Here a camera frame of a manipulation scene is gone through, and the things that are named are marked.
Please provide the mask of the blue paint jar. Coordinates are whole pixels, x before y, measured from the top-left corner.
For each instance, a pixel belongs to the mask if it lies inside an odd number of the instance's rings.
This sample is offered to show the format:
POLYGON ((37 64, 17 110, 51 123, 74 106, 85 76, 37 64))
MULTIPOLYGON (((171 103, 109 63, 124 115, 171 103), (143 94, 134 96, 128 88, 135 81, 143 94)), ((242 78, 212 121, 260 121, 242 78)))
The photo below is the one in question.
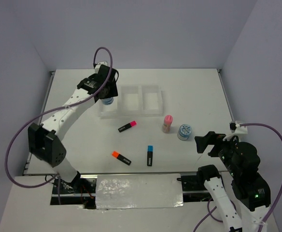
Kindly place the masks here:
POLYGON ((114 101, 114 98, 111 97, 111 98, 106 98, 106 99, 101 99, 101 102, 103 105, 111 105, 114 101))
POLYGON ((192 127, 188 124, 182 124, 179 127, 177 137, 182 141, 187 141, 192 134, 192 127))

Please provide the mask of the pink highlighter marker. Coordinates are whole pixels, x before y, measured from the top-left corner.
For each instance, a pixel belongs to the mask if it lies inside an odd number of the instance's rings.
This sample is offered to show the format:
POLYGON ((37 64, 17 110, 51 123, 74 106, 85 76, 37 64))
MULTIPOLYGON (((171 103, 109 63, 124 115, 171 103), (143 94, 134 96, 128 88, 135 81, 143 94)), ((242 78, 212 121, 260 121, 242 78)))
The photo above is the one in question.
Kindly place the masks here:
POLYGON ((131 121, 131 122, 129 122, 129 123, 123 125, 122 127, 120 127, 120 128, 118 129, 118 131, 119 131, 119 132, 124 132, 124 131, 126 131, 126 130, 128 130, 128 129, 130 129, 130 128, 136 126, 136 125, 137 125, 137 122, 136 122, 136 121, 131 121))

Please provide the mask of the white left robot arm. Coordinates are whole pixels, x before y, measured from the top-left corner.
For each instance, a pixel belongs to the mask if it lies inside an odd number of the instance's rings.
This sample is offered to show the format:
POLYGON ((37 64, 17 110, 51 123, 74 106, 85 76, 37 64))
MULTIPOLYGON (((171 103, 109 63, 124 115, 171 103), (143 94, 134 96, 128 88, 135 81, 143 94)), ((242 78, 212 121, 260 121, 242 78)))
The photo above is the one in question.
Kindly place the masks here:
POLYGON ((80 81, 62 110, 52 114, 40 125, 32 123, 28 127, 30 153, 52 167, 60 176, 59 183, 71 193, 87 185, 88 181, 81 178, 68 161, 62 140, 70 127, 96 102, 113 102, 113 98, 118 96, 118 76, 118 70, 101 62, 95 67, 94 74, 80 81))

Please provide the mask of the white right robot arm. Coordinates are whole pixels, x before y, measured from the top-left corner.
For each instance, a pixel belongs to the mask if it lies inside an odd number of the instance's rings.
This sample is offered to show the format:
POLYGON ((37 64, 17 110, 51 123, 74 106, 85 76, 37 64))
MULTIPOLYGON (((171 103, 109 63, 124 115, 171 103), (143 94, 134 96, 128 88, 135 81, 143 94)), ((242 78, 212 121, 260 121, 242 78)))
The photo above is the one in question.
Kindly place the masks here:
POLYGON ((199 154, 212 145, 208 155, 218 157, 232 177, 231 186, 239 201, 240 213, 233 207, 214 165, 199 167, 196 178, 197 185, 206 189, 215 202, 225 231, 257 231, 269 211, 271 199, 269 185, 258 173, 260 158, 256 148, 250 143, 241 142, 236 135, 228 138, 213 131, 205 136, 196 136, 195 142, 199 154))

